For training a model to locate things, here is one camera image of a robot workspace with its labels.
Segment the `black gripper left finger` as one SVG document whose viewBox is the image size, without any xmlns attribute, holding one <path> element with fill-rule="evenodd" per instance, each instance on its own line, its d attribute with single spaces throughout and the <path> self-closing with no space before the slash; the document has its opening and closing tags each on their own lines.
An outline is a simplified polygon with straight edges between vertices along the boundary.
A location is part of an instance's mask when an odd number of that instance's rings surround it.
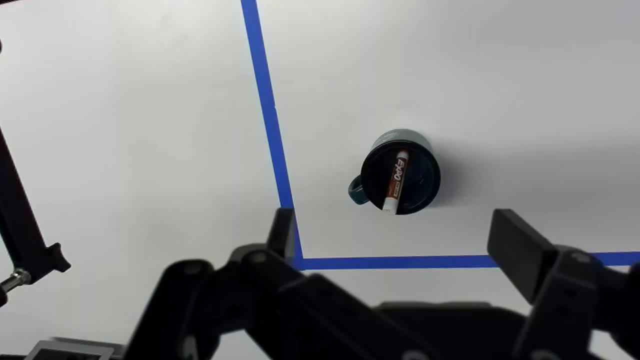
<svg viewBox="0 0 640 360">
<path fill-rule="evenodd" d="M 427 347 L 323 277 L 294 268 L 296 216 L 274 215 L 262 244 L 216 268 L 169 265 L 123 360 L 212 360 L 219 341 L 246 333 L 272 360 L 427 360 Z"/>
</svg>

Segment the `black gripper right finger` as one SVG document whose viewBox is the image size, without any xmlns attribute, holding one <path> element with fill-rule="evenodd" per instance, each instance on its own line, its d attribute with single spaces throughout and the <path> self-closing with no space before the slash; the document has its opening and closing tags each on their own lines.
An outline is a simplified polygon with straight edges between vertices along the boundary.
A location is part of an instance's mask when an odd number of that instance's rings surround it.
<svg viewBox="0 0 640 360">
<path fill-rule="evenodd" d="M 551 244 L 509 208 L 490 220 L 488 255 L 531 306 L 516 337 L 516 360 L 600 360 L 592 333 L 640 360 L 640 268 L 608 268 L 573 247 Z"/>
</svg>

